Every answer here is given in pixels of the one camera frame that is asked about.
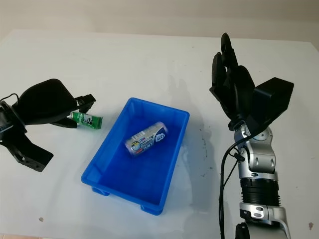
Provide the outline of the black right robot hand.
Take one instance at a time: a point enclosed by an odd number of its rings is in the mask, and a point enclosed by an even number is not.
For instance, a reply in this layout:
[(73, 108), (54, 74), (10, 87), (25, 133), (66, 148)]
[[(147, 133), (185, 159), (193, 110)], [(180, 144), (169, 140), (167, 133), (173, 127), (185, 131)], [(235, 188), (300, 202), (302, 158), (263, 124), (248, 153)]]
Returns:
[(238, 64), (227, 33), (221, 37), (221, 51), (213, 58), (211, 75), (209, 90), (225, 114), (231, 121), (245, 120), (250, 112), (255, 84), (248, 70)]

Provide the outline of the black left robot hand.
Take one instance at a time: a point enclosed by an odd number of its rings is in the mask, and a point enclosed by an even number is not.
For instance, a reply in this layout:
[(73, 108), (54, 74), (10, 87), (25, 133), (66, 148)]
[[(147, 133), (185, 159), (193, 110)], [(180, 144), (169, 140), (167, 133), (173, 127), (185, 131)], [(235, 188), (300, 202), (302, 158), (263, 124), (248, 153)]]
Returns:
[(77, 122), (68, 118), (71, 112), (87, 113), (95, 101), (92, 94), (75, 98), (60, 80), (49, 79), (28, 88), (12, 108), (25, 125), (77, 128)]

